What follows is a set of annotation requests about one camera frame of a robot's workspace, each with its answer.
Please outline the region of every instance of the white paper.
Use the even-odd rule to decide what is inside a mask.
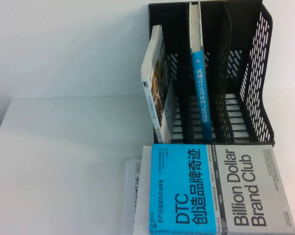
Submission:
[[[124,176],[124,199],[120,235],[132,235],[134,215],[137,206],[141,159],[126,162]]]
[[[148,211],[149,211],[149,190],[151,178],[151,153],[152,148],[144,146],[140,173],[140,191],[138,194],[137,209],[135,213],[134,235],[149,235],[148,232]]]

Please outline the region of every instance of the white table surface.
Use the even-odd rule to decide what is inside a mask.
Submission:
[[[263,99],[295,222],[295,90]],[[145,97],[13,101],[0,128],[0,235],[118,235],[124,163],[151,130]]]

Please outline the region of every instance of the book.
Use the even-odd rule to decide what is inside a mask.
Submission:
[[[149,232],[294,235],[272,146],[154,144]]]
[[[141,173],[140,173],[140,190],[138,193],[137,209],[135,213],[133,234],[149,235],[148,232],[148,207],[149,191],[151,176],[151,153],[152,148],[143,147]]]
[[[126,161],[120,235],[132,235],[140,182],[141,159]]]
[[[141,80],[157,140],[159,143],[171,143],[177,103],[161,25],[153,26],[141,67]]]
[[[200,3],[190,3],[189,5],[189,39],[193,74],[196,84],[197,102],[203,131],[203,140],[204,142],[211,143],[213,138],[211,132],[211,117],[205,72]]]

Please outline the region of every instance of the black desk file organizer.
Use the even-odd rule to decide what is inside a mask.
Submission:
[[[262,0],[200,4],[214,143],[274,145],[262,99],[272,31],[269,12]],[[153,25],[162,25],[178,101],[172,143],[204,143],[188,11],[189,2],[149,5],[149,32]]]

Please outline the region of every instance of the blue book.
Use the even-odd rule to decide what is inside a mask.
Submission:
[[[212,142],[211,117],[205,74],[203,35],[200,4],[189,5],[189,36],[197,102],[204,142]]]
[[[272,146],[154,144],[148,227],[153,235],[294,235]]]

